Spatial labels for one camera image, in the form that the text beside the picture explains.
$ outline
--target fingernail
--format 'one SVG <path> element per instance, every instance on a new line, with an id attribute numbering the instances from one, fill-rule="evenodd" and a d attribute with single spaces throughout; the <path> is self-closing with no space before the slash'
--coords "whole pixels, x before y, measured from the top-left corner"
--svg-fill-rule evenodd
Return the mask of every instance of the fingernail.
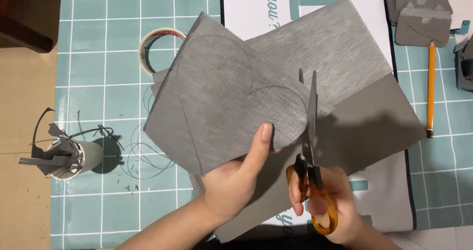
<path id="1" fill-rule="evenodd" d="M 261 142 L 269 143 L 272 136 L 272 124 L 263 124 L 263 131 L 261 131 Z"/>

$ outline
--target scissors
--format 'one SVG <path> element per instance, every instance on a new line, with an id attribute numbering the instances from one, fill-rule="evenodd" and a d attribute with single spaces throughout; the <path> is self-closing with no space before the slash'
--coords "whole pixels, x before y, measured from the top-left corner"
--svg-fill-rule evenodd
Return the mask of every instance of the scissors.
<path id="1" fill-rule="evenodd" d="M 299 69 L 299 81 L 304 83 L 302 69 Z M 328 217 L 330 224 L 324 228 L 317 219 L 312 216 L 312 225 L 322 235 L 329 235 L 337 228 L 338 216 L 335 206 L 330 199 L 330 196 L 323 188 L 322 175 L 320 167 L 314 164 L 314 140 L 315 140 L 315 125 L 317 119 L 317 90 L 316 90 L 316 72 L 314 70 L 312 75 L 312 87 L 310 89 L 309 107 L 307 111 L 308 122 L 305 131 L 301 135 L 302 153 L 296 157 L 294 165 L 290 165 L 286 169 L 287 184 L 291 179 L 292 173 L 295 171 L 299 177 L 299 190 L 301 193 L 300 202 L 304 202 L 307 189 L 310 189 L 311 196 L 322 197 L 328 205 Z"/>

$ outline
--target masking tape roll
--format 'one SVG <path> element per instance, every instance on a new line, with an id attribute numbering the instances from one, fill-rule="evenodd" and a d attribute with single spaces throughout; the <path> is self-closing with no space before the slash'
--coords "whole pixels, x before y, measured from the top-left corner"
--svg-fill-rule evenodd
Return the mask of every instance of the masking tape roll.
<path id="1" fill-rule="evenodd" d="M 148 50 L 150 49 L 151 44 L 153 44 L 153 42 L 155 42 L 158 38 L 165 35 L 173 35 L 182 40 L 186 39 L 186 35 L 177 29 L 161 28 L 161 29 L 155 29 L 151 31 L 150 33 L 148 33 L 139 44 L 139 48 L 138 48 L 139 63 L 141 64 L 143 69 L 145 69 L 145 71 L 148 72 L 151 76 L 153 75 L 153 71 L 151 71 L 151 68 L 150 68 Z"/>

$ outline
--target white paper cup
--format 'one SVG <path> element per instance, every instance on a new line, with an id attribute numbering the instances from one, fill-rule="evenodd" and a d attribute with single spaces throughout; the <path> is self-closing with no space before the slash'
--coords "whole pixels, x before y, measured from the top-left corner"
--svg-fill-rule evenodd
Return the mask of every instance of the white paper cup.
<path id="1" fill-rule="evenodd" d="M 71 169 L 70 166 L 62 166 L 61 168 L 48 174 L 48 177 L 58 180 L 70 180 L 83 172 L 97 167 L 103 162 L 103 149 L 99 144 L 95 142 L 86 142 L 74 139 L 72 140 L 78 145 L 79 153 L 83 153 L 83 159 L 81 162 L 82 166 L 79 169 Z M 48 150 L 57 146 L 60 142 L 61 141 L 56 141 L 52 143 L 48 147 Z"/>

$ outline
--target forearm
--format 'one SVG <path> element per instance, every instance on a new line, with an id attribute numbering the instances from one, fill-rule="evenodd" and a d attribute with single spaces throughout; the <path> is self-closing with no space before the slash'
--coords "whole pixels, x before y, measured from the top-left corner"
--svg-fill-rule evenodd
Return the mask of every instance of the forearm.
<path id="1" fill-rule="evenodd" d="M 205 206 L 202 196 L 158 219 L 115 250 L 187 250 L 224 222 Z"/>
<path id="2" fill-rule="evenodd" d="M 393 241 L 367 223 L 363 224 L 356 239 L 343 246 L 352 250 L 402 250 Z"/>

